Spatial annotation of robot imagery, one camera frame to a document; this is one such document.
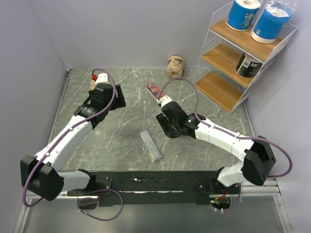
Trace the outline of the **brown paper roll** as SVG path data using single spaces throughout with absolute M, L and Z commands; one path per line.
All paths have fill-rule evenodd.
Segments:
M 90 82 L 90 90 L 93 90 L 95 88 L 96 84 L 93 80 Z

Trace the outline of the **black paper roll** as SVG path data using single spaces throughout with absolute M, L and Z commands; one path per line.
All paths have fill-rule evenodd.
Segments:
M 243 53 L 235 70 L 243 78 L 254 78 L 261 69 L 263 63 L 247 53 Z

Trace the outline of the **blue printed paper roll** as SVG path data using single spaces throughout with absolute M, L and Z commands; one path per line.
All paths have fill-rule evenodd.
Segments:
M 250 27 L 262 2 L 262 0 L 233 1 L 226 24 L 236 31 L 246 31 Z

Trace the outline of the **blue clear-wrapped paper roll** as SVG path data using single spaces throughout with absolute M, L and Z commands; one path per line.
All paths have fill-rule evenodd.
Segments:
M 269 0 L 250 32 L 251 37 L 262 44 L 274 43 L 301 2 L 301 0 Z

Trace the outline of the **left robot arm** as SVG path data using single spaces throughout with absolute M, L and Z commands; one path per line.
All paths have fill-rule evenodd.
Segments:
M 96 189 L 94 174 L 84 169 L 61 172 L 60 168 L 64 159 L 108 112 L 125 106 L 119 84 L 100 83 L 90 90 L 88 98 L 76 109 L 61 133 L 36 155 L 22 158 L 20 173 L 24 191 L 29 190 L 48 201 L 54 200 L 62 191 L 79 189 L 85 195 L 93 194 Z

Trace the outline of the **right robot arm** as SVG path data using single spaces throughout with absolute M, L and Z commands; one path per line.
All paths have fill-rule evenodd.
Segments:
M 172 100 L 160 101 L 161 113 L 156 116 L 163 132 L 169 138 L 181 135 L 209 142 L 239 159 L 239 163 L 218 169 L 212 180 L 213 190 L 224 193 L 236 183 L 250 182 L 264 185 L 276 158 L 270 145 L 263 137 L 248 139 L 239 133 L 228 131 L 214 124 L 202 115 L 186 114 L 180 105 Z

